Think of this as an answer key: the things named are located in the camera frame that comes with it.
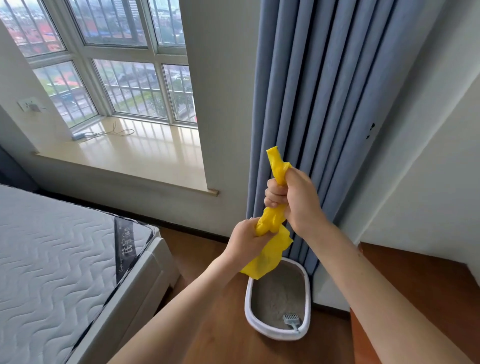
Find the white bed frame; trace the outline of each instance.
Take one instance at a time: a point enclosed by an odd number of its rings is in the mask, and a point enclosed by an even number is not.
[[[155,230],[110,302],[90,327],[67,364],[104,364],[155,314],[168,286],[180,276],[167,243]]]

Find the yellow cloth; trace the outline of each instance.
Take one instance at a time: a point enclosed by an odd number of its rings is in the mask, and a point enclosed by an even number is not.
[[[285,172],[292,165],[288,162],[282,161],[282,157],[275,146],[267,150],[268,160],[272,167],[273,177],[280,185],[286,185]],[[241,270],[247,276],[253,279],[259,279],[265,274],[275,269],[282,259],[282,252],[287,249],[292,243],[290,232],[282,225],[285,221],[283,215],[287,205],[280,205],[275,208],[266,207],[260,220],[258,220],[255,232],[257,236],[262,236],[268,231],[278,232],[263,248],[258,257],[252,260],[247,266]]]

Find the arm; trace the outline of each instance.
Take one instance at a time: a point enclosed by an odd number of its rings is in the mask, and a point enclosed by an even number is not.
[[[225,251],[152,318],[109,364],[181,363],[222,289],[274,236],[255,236],[259,218],[239,222]]]
[[[289,169],[286,179],[288,187],[268,182],[265,204],[288,202],[289,223],[332,276],[382,363],[471,363],[326,219],[317,191],[303,172]]]

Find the mattress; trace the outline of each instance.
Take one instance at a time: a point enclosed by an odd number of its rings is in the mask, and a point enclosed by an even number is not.
[[[0,363],[65,363],[154,234],[0,185]]]

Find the electrical outlet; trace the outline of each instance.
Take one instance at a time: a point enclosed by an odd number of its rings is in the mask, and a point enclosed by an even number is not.
[[[36,97],[24,98],[23,100],[18,101],[17,104],[23,111],[42,112],[42,110],[46,110]]]

